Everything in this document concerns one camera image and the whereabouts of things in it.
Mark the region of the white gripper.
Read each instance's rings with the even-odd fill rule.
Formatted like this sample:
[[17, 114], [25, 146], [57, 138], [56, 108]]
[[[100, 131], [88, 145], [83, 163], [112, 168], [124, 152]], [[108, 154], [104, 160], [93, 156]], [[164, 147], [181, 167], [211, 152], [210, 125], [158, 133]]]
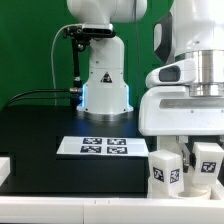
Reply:
[[157, 86], [143, 96], [138, 129], [144, 136], [178, 136], [183, 172], [193, 165], [187, 136], [224, 135], [224, 98], [190, 97], [186, 86]]

